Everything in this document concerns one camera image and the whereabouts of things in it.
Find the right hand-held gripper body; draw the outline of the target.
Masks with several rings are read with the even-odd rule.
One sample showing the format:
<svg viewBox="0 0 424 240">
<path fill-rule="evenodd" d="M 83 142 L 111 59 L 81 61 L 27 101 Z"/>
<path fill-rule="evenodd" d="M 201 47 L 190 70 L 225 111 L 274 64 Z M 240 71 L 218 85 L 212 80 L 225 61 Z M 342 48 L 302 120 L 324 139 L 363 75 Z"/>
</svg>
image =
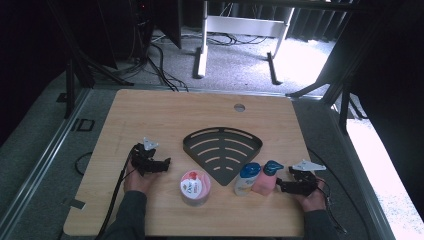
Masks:
<svg viewBox="0 0 424 240">
<path fill-rule="evenodd" d="M 324 171 L 326 167 L 311 161 L 302 160 L 289 167 L 289 172 L 295 182 L 289 187 L 289 193 L 309 196 L 318 187 L 318 180 L 314 171 Z"/>
</svg>

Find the white desk frame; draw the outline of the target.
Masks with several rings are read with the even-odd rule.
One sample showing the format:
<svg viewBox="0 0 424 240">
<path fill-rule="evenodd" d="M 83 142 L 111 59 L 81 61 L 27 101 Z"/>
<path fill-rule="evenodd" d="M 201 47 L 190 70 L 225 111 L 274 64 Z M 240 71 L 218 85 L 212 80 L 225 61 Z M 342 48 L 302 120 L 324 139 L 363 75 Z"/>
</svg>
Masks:
<svg viewBox="0 0 424 240">
<path fill-rule="evenodd" d="M 202 44 L 199 49 L 198 66 L 196 77 L 203 78 L 206 75 L 208 45 L 207 37 L 209 33 L 225 33 L 235 35 L 248 35 L 255 37 L 267 37 L 277 39 L 276 48 L 273 52 L 267 53 L 271 81 L 274 85 L 281 85 L 277 79 L 274 58 L 280 49 L 281 44 L 286 39 L 290 22 L 294 13 L 294 7 L 288 7 L 287 15 L 283 20 L 264 20 L 228 16 L 214 16 L 208 13 L 209 2 L 203 2 L 202 11 Z"/>
</svg>

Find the pink bottle with blue cap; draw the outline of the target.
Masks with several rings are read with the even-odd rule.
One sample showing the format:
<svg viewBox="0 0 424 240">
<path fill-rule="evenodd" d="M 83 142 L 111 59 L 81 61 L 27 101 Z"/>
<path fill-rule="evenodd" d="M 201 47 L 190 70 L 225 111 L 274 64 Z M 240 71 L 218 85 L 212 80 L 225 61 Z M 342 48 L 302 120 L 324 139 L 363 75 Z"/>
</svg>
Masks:
<svg viewBox="0 0 424 240">
<path fill-rule="evenodd" d="M 277 172 L 284 166 L 274 160 L 269 160 L 263 167 L 252 186 L 252 191 L 263 196 L 269 195 L 275 188 Z"/>
</svg>

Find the white bottle with blue cap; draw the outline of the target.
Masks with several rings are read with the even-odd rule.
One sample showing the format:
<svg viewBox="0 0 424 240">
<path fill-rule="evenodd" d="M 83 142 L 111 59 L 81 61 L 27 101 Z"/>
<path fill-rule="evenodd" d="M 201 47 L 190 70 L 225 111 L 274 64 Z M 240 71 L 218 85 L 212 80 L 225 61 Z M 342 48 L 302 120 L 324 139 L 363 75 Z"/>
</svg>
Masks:
<svg viewBox="0 0 424 240">
<path fill-rule="evenodd" d="M 251 162 L 245 164 L 236 178 L 234 193 L 237 196 L 246 196 L 251 191 L 260 171 L 261 166 L 259 163 Z"/>
</svg>

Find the person's left hand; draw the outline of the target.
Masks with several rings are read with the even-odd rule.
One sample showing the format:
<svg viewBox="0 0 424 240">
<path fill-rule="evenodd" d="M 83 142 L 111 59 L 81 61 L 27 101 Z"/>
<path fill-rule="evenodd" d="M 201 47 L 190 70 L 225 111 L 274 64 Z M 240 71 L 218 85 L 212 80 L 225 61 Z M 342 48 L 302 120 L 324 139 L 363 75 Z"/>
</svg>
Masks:
<svg viewBox="0 0 424 240">
<path fill-rule="evenodd" d="M 141 176 L 136 169 L 132 166 L 128 166 L 124 180 L 124 191 L 138 191 L 146 194 L 159 176 L 159 173 Z"/>
</svg>

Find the black fan-shaped slotted rack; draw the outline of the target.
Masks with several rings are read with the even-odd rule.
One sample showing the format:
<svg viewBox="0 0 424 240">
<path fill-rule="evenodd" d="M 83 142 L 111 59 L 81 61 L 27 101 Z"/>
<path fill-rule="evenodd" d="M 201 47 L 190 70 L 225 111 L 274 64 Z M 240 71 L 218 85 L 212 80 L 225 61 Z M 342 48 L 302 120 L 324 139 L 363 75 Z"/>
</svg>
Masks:
<svg viewBox="0 0 424 240">
<path fill-rule="evenodd" d="M 229 127 L 202 129 L 183 140 L 185 153 L 221 186 L 230 184 L 262 146 L 262 140 L 255 135 Z"/>
</svg>

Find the black rectangular floor bracket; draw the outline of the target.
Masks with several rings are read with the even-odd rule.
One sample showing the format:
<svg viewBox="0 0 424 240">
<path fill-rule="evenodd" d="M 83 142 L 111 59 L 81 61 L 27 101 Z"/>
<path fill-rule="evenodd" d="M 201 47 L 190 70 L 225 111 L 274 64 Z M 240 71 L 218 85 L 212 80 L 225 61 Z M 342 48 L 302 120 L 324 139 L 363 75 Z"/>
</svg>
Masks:
<svg viewBox="0 0 424 240">
<path fill-rule="evenodd" d="M 93 130 L 95 121 L 92 119 L 76 119 L 71 130 L 77 132 L 90 132 Z"/>
</svg>

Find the pink jar with white lid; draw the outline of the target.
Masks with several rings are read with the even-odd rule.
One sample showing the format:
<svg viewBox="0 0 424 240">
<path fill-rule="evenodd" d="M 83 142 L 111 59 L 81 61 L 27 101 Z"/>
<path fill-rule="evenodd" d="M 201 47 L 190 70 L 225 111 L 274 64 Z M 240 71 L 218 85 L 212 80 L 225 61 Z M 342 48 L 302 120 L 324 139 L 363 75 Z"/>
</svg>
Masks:
<svg viewBox="0 0 424 240">
<path fill-rule="evenodd" d="M 190 206 L 201 206 L 209 198 L 211 180 L 202 170 L 190 170 L 180 180 L 183 201 Z"/>
</svg>

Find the black metal stand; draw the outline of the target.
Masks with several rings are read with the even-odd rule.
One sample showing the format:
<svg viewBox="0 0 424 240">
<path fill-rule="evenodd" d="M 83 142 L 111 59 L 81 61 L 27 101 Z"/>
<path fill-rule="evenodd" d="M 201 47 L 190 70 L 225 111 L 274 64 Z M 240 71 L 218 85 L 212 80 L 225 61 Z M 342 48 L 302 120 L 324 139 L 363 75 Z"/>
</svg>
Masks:
<svg viewBox="0 0 424 240">
<path fill-rule="evenodd" d="M 75 97 L 75 78 L 78 78 L 83 88 L 93 88 L 95 80 L 91 74 L 90 68 L 93 67 L 99 71 L 102 75 L 108 77 L 115 83 L 123 86 L 133 86 L 122 78 L 119 78 L 111 71 L 107 70 L 101 64 L 91 59 L 85 54 L 79 47 L 76 38 L 67 22 L 63 10 L 60 8 L 57 0 L 46 0 L 47 6 L 50 9 L 56 23 L 58 24 L 61 33 L 63 34 L 66 44 L 70 50 L 71 57 L 66 65 L 66 112 L 64 115 L 65 119 L 68 119 L 74 109 L 76 108 L 76 97 Z"/>
<path fill-rule="evenodd" d="M 326 105 L 333 105 L 338 98 L 341 98 L 339 127 L 343 132 L 346 132 L 351 80 L 354 68 L 358 65 L 363 36 L 366 33 L 366 29 L 360 27 L 359 22 L 366 21 L 370 16 L 369 7 L 370 4 L 366 0 L 352 0 L 346 4 L 344 10 L 347 15 L 346 25 L 342 28 L 341 35 L 316 81 L 299 91 L 287 94 L 287 97 L 300 98 L 328 84 L 329 88 L 322 101 Z"/>
</svg>

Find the dark curtain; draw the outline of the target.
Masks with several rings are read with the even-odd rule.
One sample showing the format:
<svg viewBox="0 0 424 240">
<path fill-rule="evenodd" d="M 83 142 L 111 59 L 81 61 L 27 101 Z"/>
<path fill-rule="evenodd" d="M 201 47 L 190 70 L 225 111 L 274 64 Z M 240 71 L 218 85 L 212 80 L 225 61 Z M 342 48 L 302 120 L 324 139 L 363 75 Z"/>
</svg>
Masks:
<svg viewBox="0 0 424 240">
<path fill-rule="evenodd" d="M 345 26 L 344 12 L 296 8 L 290 20 L 288 38 L 304 42 L 335 41 Z"/>
</svg>

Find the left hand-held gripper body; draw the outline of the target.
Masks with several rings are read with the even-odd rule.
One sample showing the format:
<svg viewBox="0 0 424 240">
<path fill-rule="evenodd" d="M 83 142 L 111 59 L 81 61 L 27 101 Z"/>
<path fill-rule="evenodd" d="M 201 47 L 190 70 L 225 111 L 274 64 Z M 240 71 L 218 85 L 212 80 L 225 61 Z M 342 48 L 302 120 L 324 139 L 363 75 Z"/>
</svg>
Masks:
<svg viewBox="0 0 424 240">
<path fill-rule="evenodd" d="M 160 171 L 160 163 L 153 159 L 158 146 L 157 142 L 144 137 L 142 143 L 137 143 L 131 149 L 131 164 L 141 176 Z"/>
</svg>

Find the person's right hand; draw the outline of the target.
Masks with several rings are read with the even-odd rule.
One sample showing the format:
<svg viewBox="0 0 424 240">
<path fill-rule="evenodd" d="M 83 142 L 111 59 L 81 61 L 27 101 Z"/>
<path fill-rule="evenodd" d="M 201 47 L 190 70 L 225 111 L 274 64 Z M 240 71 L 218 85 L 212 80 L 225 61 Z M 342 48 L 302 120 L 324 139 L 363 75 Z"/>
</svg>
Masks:
<svg viewBox="0 0 424 240">
<path fill-rule="evenodd" d="M 295 195 L 294 198 L 298 201 L 304 212 L 312 212 L 318 210 L 326 210 L 325 194 L 323 193 L 325 183 L 321 180 L 318 181 L 318 188 L 315 189 L 310 195 Z"/>
</svg>

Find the grey tape piece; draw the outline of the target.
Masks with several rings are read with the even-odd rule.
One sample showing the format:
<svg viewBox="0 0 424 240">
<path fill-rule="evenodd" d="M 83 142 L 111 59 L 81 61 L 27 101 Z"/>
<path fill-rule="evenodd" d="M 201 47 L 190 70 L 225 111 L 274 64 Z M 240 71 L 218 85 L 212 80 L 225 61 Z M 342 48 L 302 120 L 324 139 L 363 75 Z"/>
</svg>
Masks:
<svg viewBox="0 0 424 240">
<path fill-rule="evenodd" d="M 73 207 L 79 210 L 82 210 L 85 207 L 85 203 L 77 200 L 77 199 L 71 199 L 71 198 L 65 198 L 62 201 L 63 205 L 69 206 L 69 207 Z"/>
</svg>

